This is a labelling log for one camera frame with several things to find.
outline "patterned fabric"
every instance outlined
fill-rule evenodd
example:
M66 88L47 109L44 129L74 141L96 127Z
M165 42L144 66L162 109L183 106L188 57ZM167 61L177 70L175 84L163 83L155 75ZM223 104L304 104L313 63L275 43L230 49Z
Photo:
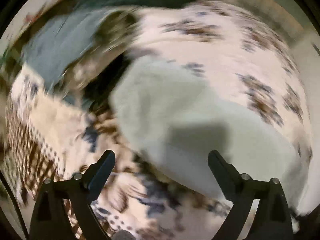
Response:
M142 31L132 45L133 58L157 54L208 80L221 98L251 109L299 145L301 158L310 161L304 90L286 44L268 26L218 0L138 13ZM212 239L230 203L200 195L157 171L143 153L131 150L116 113L108 107L84 112L46 90L41 76L25 64L8 100L8 140L18 169L15 187L21 205L27 204L28 195L36 199L45 178L70 179L111 149L116 165L98 200L91 203L109 235L125 229L137 239ZM73 232L84 239L70 202L65 207Z
M17 181L17 167L15 165L14 156L10 150L9 143L6 137L0 135L0 171L8 182L12 192L15 192L15 184ZM5 189L3 183L0 181L0 198L7 198L7 190Z

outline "white fabric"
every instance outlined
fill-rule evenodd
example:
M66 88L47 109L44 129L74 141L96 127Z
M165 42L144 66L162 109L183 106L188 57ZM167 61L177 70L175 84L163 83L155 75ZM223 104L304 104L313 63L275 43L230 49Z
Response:
M221 196L207 164L211 150L254 179L279 178L288 200L294 199L291 183L297 177L304 183L308 169L290 142L175 63L138 59L113 90L111 104L132 147L169 178L201 194Z

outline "plaid fabric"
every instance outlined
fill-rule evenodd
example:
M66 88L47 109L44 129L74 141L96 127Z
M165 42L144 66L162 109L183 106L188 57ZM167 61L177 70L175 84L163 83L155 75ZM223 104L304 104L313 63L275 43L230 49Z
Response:
M8 141L17 167L16 197L18 203L25 206L28 193L36 200L38 189L46 178L59 181L60 177L56 174L55 163L43 154L34 130L19 119L17 108L10 96L6 116Z

